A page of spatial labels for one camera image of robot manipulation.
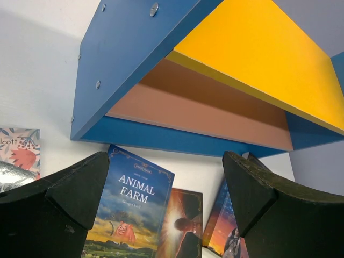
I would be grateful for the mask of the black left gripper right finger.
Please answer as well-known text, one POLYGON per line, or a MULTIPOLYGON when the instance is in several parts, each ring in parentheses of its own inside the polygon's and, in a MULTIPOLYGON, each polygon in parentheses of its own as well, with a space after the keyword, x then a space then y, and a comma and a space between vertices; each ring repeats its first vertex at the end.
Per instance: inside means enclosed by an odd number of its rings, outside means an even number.
POLYGON ((235 152, 223 169, 249 257, 343 257, 343 196, 276 175, 235 152))

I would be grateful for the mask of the Jane Eyre book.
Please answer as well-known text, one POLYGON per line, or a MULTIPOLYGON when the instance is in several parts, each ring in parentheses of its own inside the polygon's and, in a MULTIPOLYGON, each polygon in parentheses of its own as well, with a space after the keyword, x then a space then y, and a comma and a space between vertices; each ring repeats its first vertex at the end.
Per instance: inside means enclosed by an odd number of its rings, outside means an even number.
POLYGON ((218 257, 249 257, 238 231, 225 180, 222 180, 203 233, 203 247, 218 257))

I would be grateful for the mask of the Three Days to See book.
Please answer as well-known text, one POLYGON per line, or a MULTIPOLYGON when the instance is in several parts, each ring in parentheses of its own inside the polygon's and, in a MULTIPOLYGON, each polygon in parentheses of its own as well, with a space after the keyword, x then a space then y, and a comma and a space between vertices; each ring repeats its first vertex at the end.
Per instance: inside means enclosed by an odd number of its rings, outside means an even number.
POLYGON ((203 194, 173 188, 162 226, 158 258, 202 256, 203 194))

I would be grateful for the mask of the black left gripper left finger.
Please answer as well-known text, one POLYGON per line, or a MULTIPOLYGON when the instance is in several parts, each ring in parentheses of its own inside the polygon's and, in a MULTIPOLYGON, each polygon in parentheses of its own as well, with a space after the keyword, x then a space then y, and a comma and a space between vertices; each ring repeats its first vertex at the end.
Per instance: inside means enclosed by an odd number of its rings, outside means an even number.
POLYGON ((81 257, 109 168, 106 152, 1 194, 1 257, 81 257))

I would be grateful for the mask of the Animal Farm book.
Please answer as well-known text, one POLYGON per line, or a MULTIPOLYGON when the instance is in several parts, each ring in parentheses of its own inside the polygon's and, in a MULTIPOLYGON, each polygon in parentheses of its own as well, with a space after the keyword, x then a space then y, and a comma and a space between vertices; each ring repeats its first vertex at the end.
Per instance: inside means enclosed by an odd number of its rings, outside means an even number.
POLYGON ((156 257, 174 173, 116 145, 82 257, 156 257))

